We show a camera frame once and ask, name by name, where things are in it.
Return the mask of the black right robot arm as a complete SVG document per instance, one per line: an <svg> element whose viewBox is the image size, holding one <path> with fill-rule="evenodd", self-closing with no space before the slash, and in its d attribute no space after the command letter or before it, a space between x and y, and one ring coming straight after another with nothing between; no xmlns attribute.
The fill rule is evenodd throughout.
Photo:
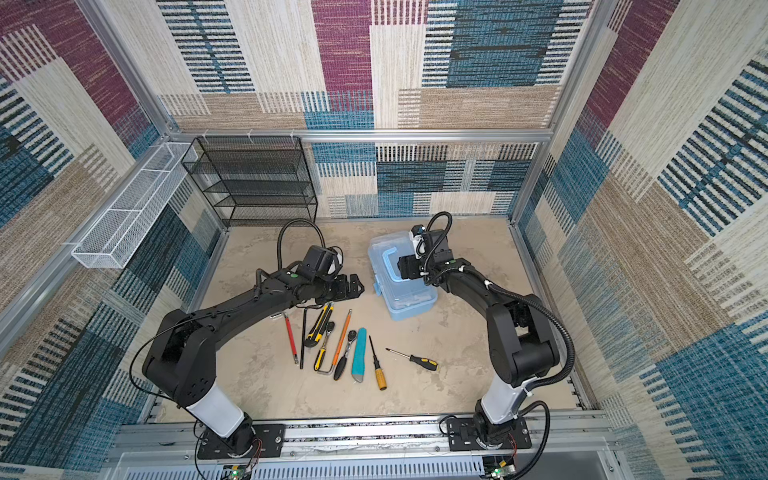
<svg viewBox="0 0 768 480"><path fill-rule="evenodd" d="M438 286L484 317L495 377L476 404L473 422L480 442L502 443L519 427L522 405L533 391L562 379L546 376L560 362L552 314L536 296L499 287L464 259L425 265L422 258L408 255L398 259L397 268L402 278Z"/></svg>

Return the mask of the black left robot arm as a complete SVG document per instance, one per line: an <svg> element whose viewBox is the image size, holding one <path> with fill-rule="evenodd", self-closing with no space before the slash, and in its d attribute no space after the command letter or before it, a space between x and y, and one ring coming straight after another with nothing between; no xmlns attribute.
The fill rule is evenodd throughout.
<svg viewBox="0 0 768 480"><path fill-rule="evenodd" d="M365 287L356 274L322 275L295 262L262 274L250 290L216 306L165 315L142 373L219 438L250 438L246 415L216 383L217 351L256 323L308 301L356 299Z"/></svg>

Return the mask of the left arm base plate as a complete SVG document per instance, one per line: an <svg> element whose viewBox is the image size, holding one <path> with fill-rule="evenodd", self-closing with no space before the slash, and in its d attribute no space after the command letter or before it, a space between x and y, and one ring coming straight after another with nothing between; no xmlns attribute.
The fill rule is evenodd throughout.
<svg viewBox="0 0 768 480"><path fill-rule="evenodd" d="M219 437L206 429L197 447L197 460L245 460L277 458L280 456L285 439L285 424L243 423L229 437Z"/></svg>

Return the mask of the light blue plastic tool box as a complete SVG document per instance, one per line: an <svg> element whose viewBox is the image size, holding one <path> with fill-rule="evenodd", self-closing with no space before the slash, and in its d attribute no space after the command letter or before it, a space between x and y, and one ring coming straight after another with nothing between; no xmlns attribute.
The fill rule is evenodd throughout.
<svg viewBox="0 0 768 480"><path fill-rule="evenodd" d="M438 299L435 287L403 279L398 260L414 253L409 231L391 233L371 240L368 256L374 274L374 290L382 296L391 318L402 321L428 312Z"/></svg>

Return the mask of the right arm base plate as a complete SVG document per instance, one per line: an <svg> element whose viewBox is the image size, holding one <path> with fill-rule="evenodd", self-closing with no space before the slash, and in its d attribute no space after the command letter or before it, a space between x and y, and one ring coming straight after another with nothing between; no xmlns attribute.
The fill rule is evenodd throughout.
<svg viewBox="0 0 768 480"><path fill-rule="evenodd" d="M522 417L503 424L485 424L474 417L447 415L438 429L448 438L451 451L529 449L530 431Z"/></svg>

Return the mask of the black yellow small screwdriver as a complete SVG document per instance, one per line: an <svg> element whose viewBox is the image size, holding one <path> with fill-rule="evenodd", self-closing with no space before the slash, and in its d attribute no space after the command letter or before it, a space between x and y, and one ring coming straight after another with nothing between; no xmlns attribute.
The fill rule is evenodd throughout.
<svg viewBox="0 0 768 480"><path fill-rule="evenodd" d="M411 363L420 366L421 368L428 370L428 371L437 371L439 368L438 363L435 360L432 360L430 358L417 356L413 354L406 354L394 349L387 348L387 351L396 355L399 355L401 357L404 357L408 359Z"/></svg>

